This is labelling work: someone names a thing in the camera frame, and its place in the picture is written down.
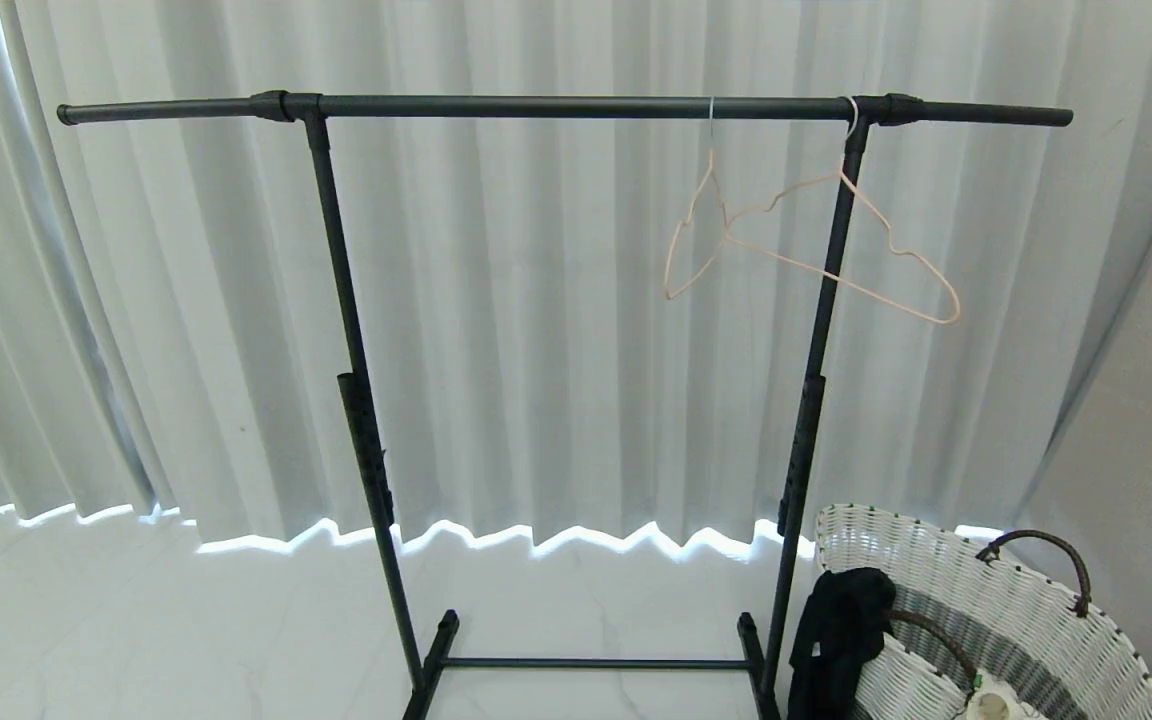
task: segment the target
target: clothes hanger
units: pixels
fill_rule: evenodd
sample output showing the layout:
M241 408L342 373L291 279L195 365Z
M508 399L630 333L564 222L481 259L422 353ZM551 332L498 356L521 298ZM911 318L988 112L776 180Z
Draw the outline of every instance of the clothes hanger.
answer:
M858 124L861 121L861 108L858 105L856 105L855 99L851 99L851 97L847 97L847 101L851 103L851 111L852 111L852 120L850 127L847 128L847 137L851 137L851 132L856 132L856 124ZM881 211L879 211L874 206L873 202L870 202L870 199L865 197L865 194L861 192L861 189L856 187L855 183L852 183L851 180L842 172L841 164L835 172L827 174L827 176L810 179L809 181L795 183L791 184L790 187L787 187L781 192L776 192L776 195L772 196L772 200L770 200L768 204L765 206L750 205L749 209L742 209L741 211L737 211L737 213L730 215L728 215L727 200L723 199L722 188L718 183L718 174L717 170L714 170L714 165L717 165L714 162L714 99L713 97L710 97L708 165L707 168L705 168L704 176L700 177L700 183L696 187L695 192L691 192L691 202L687 204L687 218L679 220L677 227L673 229L673 237L669 238L669 251L666 255L666 259L664 259L664 296L666 296L666 300L675 300L677 296L682 295L682 293L689 290L689 288L692 285L695 285L696 281L698 281L698 279L700 279L700 275L705 274L705 270L708 270L708 266L713 265L714 262L718 259L718 252L722 250L723 243L732 242L733 245L743 247L745 250L751 250L768 256L768 258L772 258L773 260L794 265L796 266L796 268L810 270L810 272L832 279L832 281L835 281L839 285L850 287L852 288L852 290L863 293L863 295L872 297L872 300L882 302L882 304L885 305L894 306L896 310L902 311L902 313L909 313L915 316L915 318L927 320L927 323L937 325L948 325L956 323L958 318L963 314L963 304L961 304L961 302L958 301L958 293L954 290L954 285L952 285L950 281L948 281L948 279L945 278L945 274L941 273L941 270L938 270L937 266L933 265L927 258L924 258L923 255L919 255L919 252L916 252L914 250L904 249L903 247L896 247L895 243L892 242L890 220L884 217ZM833 274L825 268L818 268L818 266L816 265L810 265L802 260L795 260L794 258L787 258L787 256L767 250L765 249L765 247L753 245L753 243L749 243L732 236L732 225L736 223L736 220L740 220L742 217L745 217L750 213L755 213L755 211L756 213L771 213L771 211L776 207L776 204L781 199L783 199L783 197L790 195L790 192L803 190L804 187L811 187L813 184L819 184L821 182L836 181L836 180L841 181L842 184L847 187L847 190L849 190L856 197L856 200L861 202L861 205L864 205L865 209L870 211L870 213L873 213L873 215L878 218L879 223L882 223L884 229L887 230L888 252L896 256L910 256L910 258L915 258L915 260L918 260L919 264L924 266L924 268L927 268L929 272L931 272L932 275L935 276L937 282L940 282L941 287L943 287L945 290L948 293L948 295L950 295L950 302L952 304L954 304L954 311L952 311L950 316L947 316L947 318L937 318L937 316L923 313L922 310L916 310L914 309L914 306L909 306L902 304L902 302L896 302L895 300L890 300L890 297L884 296L878 291L872 291L867 287L849 281L849 279L838 276L836 274ZM700 199L700 196L705 190L705 185L707 185L710 182L713 182L714 200L717 202L719 214L721 214L722 218L721 233L719 233L718 242L714 243L714 249L712 252L710 252L708 259L700 265L700 268L696 270L695 274L691 274L691 276L688 278L687 281L682 283L682 286L677 290L669 290L669 278L673 270L673 255L677 250L679 237L681 236L684 228L689 227L689 225L691 225L692 220L695 219L696 202Z

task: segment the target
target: brown wicker handle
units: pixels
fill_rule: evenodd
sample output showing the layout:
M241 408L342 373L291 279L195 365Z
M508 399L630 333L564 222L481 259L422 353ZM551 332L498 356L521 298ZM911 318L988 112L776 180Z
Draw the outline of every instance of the brown wicker handle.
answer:
M1014 541L1016 538L1038 538L1044 539L1055 544L1056 547L1064 551L1066 555L1074 561L1074 573L1078 575L1078 592L1079 596L1074 598L1074 611L1079 617L1087 617L1087 606L1092 602L1092 578L1087 575L1087 566L1083 564L1083 559L1078 555L1078 551L1074 550L1074 546L1066 541L1064 538L1059 538L1052 533L1044 533L1041 530L1013 530L1009 533L1003 533L999 536L994 541L984 546L984 550L977 553L977 560L984 560L986 562L993 562L998 560L998 548L1001 548L1009 541Z
M934 620L929 616L919 615L918 612L910 611L886 611L882 613L888 620L900 620L901 623L909 623L910 626L918 626L927 632L931 632L933 638L943 644L950 651L954 659L958 661L958 665L963 666L963 670L968 674L968 687L965 688L967 694L972 694L975 676L977 676L977 667L972 665L972 659L968 657L968 653L958 646L958 643L954 642L954 638L945 631L945 628L938 626Z

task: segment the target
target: clothes rack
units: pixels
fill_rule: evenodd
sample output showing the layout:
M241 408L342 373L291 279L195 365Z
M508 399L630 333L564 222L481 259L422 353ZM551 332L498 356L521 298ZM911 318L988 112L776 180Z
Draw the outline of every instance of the clothes rack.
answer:
M846 120L854 123L844 143L842 173L858 181L870 128L912 122L992 123L1064 127L1073 111L1028 108L1016 105L968 103L927 103L909 94L861 94L847 97L577 97L577 96L473 96L473 94L311 94L271 90L251 97L210 100L166 100L111 105L60 105L60 122L67 126L120 120L164 118L264 118L274 122L303 122L310 154L314 160L314 181L323 205L332 268L338 288L340 314L344 324L351 372L338 376L344 402L349 435L358 461L362 486L376 528L385 584L388 585L403 659L411 675L411 699L404 720L422 720L429 714L440 676L447 669L524 670L735 670L749 675L759 720L780 720L776 707L776 666L780 664L786 615L797 550L803 526L808 480L817 430L823 409L824 353L829 336L833 302L838 283L823 278L814 310L812 343L808 351L803 395L794 430L794 445L785 479L785 491L776 516L776 531L786 538L781 550L776 592L772 600L767 652L764 653L753 616L742 612L736 621L744 660L664 660L605 659L605 657L465 657L452 654L452 642L460 628L456 611L447 611L424 661L416 643L411 612L407 607L397 552L387 529L394 523L393 495L385 477L384 452L376 424L367 356L362 342L358 306L346 250L344 228L340 220L338 188L329 153L328 118L601 118L601 119L760 119L760 120ZM854 195L844 183L838 187L829 243L824 268L840 274L847 228L851 222Z

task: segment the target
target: vertical pole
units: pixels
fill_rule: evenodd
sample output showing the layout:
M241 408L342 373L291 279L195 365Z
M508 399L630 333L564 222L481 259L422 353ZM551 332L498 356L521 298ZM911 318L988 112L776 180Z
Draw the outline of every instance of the vertical pole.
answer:
M844 143L842 174L852 183L861 176L861 156L865 152L869 136L869 120L856 119ZM842 251L847 243L847 225L851 222L851 205L856 197L842 181L838 181L838 199L833 205L833 225L829 227L829 247L824 256L824 268L838 275L842 270ZM790 589L794 583L794 566L799 554L799 532L803 530L803 507L808 500L808 479L812 475L814 439L820 423L820 406L824 401L824 350L829 340L829 320L833 318L833 300L838 282L820 279L820 297L812 327L812 346L808 350L808 367L803 378L803 397L799 401L799 418L794 429L794 447L790 450L790 469L785 477L785 495L781 500L776 531L785 538L781 547L781 568L776 574L776 596L772 600L772 626L768 628L767 662L763 666L761 691L764 696L776 694L776 666L781 661L781 643L785 638L785 621L790 611Z
M425 674L420 670L420 652L416 650L416 632L412 629L411 612L407 608L407 593L397 568L397 552L389 526L394 523L393 501L389 484L385 479L384 450L380 447L380 429L376 425L376 406L371 399L371 381L367 378L367 356L362 347L362 327L358 323L358 305L353 296L353 279L349 276L349 256L344 245L344 227L340 222L340 204L335 192L335 173L332 169L332 143L328 138L326 118L316 111L305 115L305 131L310 141L310 154L314 157L314 179L323 204L323 222L328 233L332 251L332 270L340 301L340 318L344 323L344 340L349 348L351 373L338 376L340 397L344 401L344 414L349 420L349 437L353 452L358 460L362 487L367 499L371 526L376 529L376 547L380 551L380 567L385 573L385 584L389 588L389 602L397 624L397 638L403 646L408 674L412 679L412 692L424 692Z

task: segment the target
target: white marble floor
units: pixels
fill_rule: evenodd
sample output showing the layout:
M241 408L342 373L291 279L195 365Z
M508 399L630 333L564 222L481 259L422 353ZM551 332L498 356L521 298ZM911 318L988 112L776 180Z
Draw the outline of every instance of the white marble floor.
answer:
M577 539L539 555L526 537L470 548L440 532L408 543L402 566L422 653L454 607L458 655L740 659L742 611L765 643L780 555L768 536L738 559L728 555L741 548L704 544L680 559L650 539ZM23 528L1 514L0 720L402 715L408 684L374 538L324 528L291 552L204 550L214 552L179 516L81 524L61 511ZM810 574L799 561L804 592ZM430 717L755 713L742 674L448 670Z

